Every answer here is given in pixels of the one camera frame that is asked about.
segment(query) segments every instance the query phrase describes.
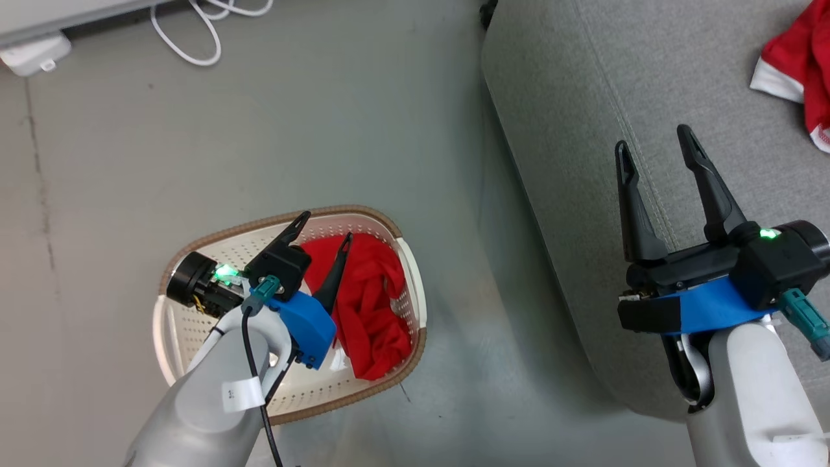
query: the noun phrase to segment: basket rim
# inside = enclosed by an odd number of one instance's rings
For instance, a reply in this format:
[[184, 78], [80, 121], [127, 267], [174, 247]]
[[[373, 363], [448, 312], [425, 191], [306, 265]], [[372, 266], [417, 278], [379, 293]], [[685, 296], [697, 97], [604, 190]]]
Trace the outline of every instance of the basket rim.
[[[395, 225], [395, 223], [390, 218], [388, 218], [380, 211], [377, 211], [376, 209], [372, 209], [359, 204], [341, 204], [325, 208], [309, 209], [309, 211], [311, 211], [311, 217], [320, 217], [331, 214], [362, 214], [374, 220], [377, 220], [378, 222], [383, 224], [383, 226], [386, 227], [395, 238], [402, 237], [401, 230], [398, 228], [397, 225]], [[235, 237], [241, 234], [247, 234], [248, 232], [252, 232], [254, 230], [263, 229], [265, 227], [271, 227], [272, 225], [282, 224], [284, 222], [291, 221], [292, 219], [295, 219], [298, 215], [300, 215], [300, 213], [302, 212], [303, 211], [295, 211], [292, 213], [280, 214], [265, 219], [251, 221], [245, 224], [237, 225], [236, 227], [220, 230], [216, 233], [211, 233], [210, 235], [206, 235], [204, 237], [192, 241], [187, 246], [180, 249], [176, 254], [174, 254], [173, 258], [170, 260], [167, 267], [164, 269], [164, 274], [162, 275], [161, 283], [159, 284], [159, 295], [165, 297], [167, 296], [167, 282], [170, 278], [170, 274], [173, 272], [173, 269], [176, 267], [179, 261], [181, 261], [181, 259], [184, 258], [188, 253], [191, 253], [200, 248], [204, 248], [210, 244], [225, 240], [230, 237]], [[401, 381], [403, 381], [407, 376], [409, 376], [410, 373], [413, 372], [415, 366], [417, 366], [417, 364], [421, 361], [423, 351], [426, 348], [427, 329], [425, 327], [421, 327], [416, 331], [416, 333], [417, 343], [415, 345], [415, 348], [413, 348], [412, 357], [409, 358], [409, 361], [406, 363], [406, 365], [403, 368], [401, 368], [398, 374], [396, 374], [392, 379], [384, 381], [376, 386], [372, 386], [364, 390], [355, 392], [350, 396], [340, 397], [335, 401], [320, 404], [319, 406], [313, 406], [307, 409], [297, 410], [283, 415], [271, 416], [269, 418], [271, 425], [282, 425], [285, 423], [291, 423], [292, 421], [303, 420], [312, 416], [321, 415], [326, 412], [339, 409], [341, 407], [349, 406], [357, 401], [361, 401], [363, 399], [374, 396], [375, 394], [386, 391], [387, 389], [393, 386], [397, 386]]]

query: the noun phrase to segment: label tag on cable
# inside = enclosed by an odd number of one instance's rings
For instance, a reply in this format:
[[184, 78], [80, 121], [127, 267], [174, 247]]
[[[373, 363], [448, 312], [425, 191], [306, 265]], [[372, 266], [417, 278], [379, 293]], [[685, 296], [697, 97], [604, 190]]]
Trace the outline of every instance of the label tag on cable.
[[222, 383], [222, 406], [226, 413], [241, 412], [265, 405], [262, 383], [258, 376], [247, 380]]

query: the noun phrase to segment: gray sofa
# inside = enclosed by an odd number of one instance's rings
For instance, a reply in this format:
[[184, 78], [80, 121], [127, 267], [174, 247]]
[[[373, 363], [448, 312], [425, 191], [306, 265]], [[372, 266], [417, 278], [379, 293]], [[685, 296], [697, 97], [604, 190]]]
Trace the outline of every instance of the gray sofa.
[[[808, 219], [830, 232], [830, 156], [800, 105], [749, 89], [761, 47], [804, 0], [502, 0], [482, 65], [551, 262], [598, 378], [634, 411], [679, 419], [659, 339], [624, 331], [626, 288], [613, 158], [628, 141], [640, 190], [670, 249], [704, 241], [675, 128], [690, 125], [749, 219]], [[830, 281], [810, 295], [830, 311]], [[830, 364], [779, 326], [819, 418]]]

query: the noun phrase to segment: red and white garment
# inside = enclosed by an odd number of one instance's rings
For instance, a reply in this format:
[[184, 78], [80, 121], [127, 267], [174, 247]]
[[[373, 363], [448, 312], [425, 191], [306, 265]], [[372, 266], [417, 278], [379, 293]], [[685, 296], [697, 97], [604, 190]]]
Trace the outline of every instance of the red and white garment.
[[807, 132], [830, 153], [830, 0], [813, 0], [784, 34], [767, 43], [749, 87], [803, 103]]

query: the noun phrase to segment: yellow wire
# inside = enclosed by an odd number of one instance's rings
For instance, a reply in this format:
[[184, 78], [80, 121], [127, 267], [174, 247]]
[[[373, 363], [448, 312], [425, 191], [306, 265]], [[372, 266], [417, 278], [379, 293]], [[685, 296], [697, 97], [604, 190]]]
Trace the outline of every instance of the yellow wire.
[[203, 315], [206, 315], [207, 313], [205, 313], [205, 307], [202, 306], [202, 302], [199, 302], [199, 297], [193, 295], [193, 300], [196, 301], [196, 308], [198, 308]]

